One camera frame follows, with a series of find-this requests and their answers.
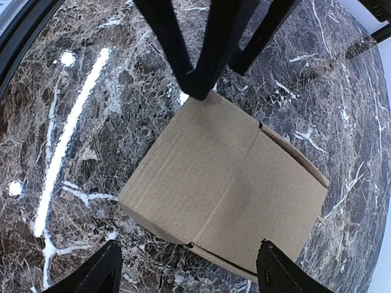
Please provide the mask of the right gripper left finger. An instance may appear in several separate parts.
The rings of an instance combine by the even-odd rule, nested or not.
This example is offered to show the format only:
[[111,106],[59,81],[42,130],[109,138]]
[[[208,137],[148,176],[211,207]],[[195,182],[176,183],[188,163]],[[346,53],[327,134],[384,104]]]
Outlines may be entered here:
[[109,240],[78,269],[45,292],[118,292],[122,265],[120,245]]

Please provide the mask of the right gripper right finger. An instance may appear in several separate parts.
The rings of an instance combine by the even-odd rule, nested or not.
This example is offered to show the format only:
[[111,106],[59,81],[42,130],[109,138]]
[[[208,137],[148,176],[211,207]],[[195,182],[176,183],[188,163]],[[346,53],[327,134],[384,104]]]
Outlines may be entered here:
[[269,240],[262,240],[256,265],[260,292],[332,292],[308,276]]

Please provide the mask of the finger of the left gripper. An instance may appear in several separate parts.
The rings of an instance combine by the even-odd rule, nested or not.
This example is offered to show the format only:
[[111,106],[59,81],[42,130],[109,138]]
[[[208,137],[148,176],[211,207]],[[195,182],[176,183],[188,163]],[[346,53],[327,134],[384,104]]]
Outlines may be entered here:
[[266,16],[243,50],[237,46],[228,66],[244,76],[257,56],[263,51],[281,25],[298,6],[298,0],[275,0],[271,2]]
[[214,87],[258,1],[135,1],[172,72],[190,97],[203,101]]

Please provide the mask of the brown cardboard box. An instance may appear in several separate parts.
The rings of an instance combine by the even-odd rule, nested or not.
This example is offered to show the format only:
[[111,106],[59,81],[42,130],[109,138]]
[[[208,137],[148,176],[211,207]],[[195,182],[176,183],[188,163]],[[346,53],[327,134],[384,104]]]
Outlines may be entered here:
[[328,179],[223,96],[188,98],[119,194],[138,224],[251,281],[263,239],[298,258]]

